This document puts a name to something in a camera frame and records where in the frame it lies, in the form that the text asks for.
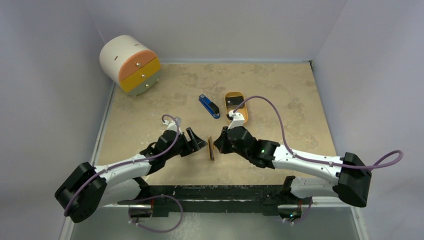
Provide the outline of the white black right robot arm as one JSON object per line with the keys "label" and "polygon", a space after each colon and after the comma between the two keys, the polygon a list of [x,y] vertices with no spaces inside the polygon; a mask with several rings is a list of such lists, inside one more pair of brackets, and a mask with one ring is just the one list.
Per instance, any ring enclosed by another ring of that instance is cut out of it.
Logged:
{"label": "white black right robot arm", "polygon": [[298,158],[278,142],[256,139],[243,126],[222,128],[214,141],[221,154],[235,153],[258,168],[292,170],[308,177],[285,178],[280,196],[288,204],[311,197],[334,197],[359,208],[367,205],[372,173],[354,153],[333,156],[332,165]]}

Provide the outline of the orange leather card holder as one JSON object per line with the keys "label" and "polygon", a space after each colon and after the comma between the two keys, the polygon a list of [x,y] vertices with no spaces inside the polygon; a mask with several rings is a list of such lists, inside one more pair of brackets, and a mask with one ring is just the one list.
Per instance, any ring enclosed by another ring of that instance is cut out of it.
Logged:
{"label": "orange leather card holder", "polygon": [[213,144],[212,137],[210,135],[207,137],[207,145],[208,145],[209,159],[211,161],[214,161],[215,160],[215,156],[214,156],[214,144]]}

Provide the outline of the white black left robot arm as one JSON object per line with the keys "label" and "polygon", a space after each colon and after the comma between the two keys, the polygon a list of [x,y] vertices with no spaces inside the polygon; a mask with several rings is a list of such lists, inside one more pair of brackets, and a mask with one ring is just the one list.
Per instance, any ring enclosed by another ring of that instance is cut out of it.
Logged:
{"label": "white black left robot arm", "polygon": [[162,169],[166,161],[185,157],[207,146],[187,128],[177,133],[166,130],[156,142],[131,158],[112,165],[92,166],[83,162],[55,192],[54,197],[64,208],[64,215],[74,223],[89,218],[97,208],[121,201],[138,205],[149,199],[147,183],[142,179]]}

